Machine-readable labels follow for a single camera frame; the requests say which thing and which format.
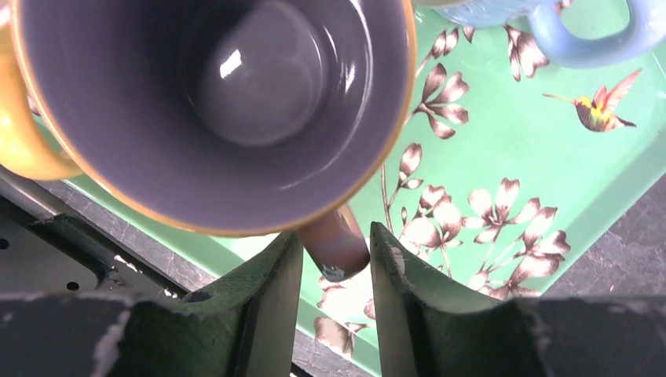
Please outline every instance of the bird illustration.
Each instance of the bird illustration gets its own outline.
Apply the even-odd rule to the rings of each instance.
[[[620,101],[622,101],[622,98],[629,93],[631,86],[634,85],[640,73],[641,69],[630,74],[624,80],[620,81],[610,92],[606,90],[606,86],[602,86],[597,90],[592,100],[586,96],[578,97],[575,100],[547,93],[543,96],[569,102],[576,106],[578,119],[590,131],[608,132],[620,127],[636,127],[634,123],[615,115],[615,109],[620,104]]]

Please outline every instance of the mug bottom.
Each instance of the mug bottom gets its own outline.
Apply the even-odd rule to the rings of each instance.
[[[306,15],[288,0],[257,2],[233,16],[206,11],[186,42],[184,72],[202,123],[245,147],[302,131],[322,103],[328,70]]]

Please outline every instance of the blue mug handle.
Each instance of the blue mug handle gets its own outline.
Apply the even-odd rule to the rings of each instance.
[[[571,34],[552,6],[528,16],[534,40],[553,63],[567,68],[597,68],[650,51],[666,36],[666,0],[626,0],[629,25],[616,34],[583,39]]]

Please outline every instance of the tray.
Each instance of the tray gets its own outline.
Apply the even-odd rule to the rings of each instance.
[[[583,37],[619,30],[628,19],[624,0],[562,4],[562,19]],[[413,113],[351,205],[365,232],[371,221],[387,224],[418,256],[473,289],[501,299],[538,295],[666,170],[666,45],[609,68],[572,71],[549,64],[522,20],[475,31],[429,9],[417,8],[415,18]],[[620,82],[628,92],[617,115],[586,117],[585,99],[603,86],[617,93]],[[183,232],[125,207],[87,177],[68,184],[215,276],[274,237]],[[298,328],[379,374],[371,298],[369,271],[330,284],[308,259]]]

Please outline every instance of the metal plate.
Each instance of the metal plate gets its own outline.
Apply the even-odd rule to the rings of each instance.
[[[97,276],[6,218],[0,218],[0,291],[92,291]]]

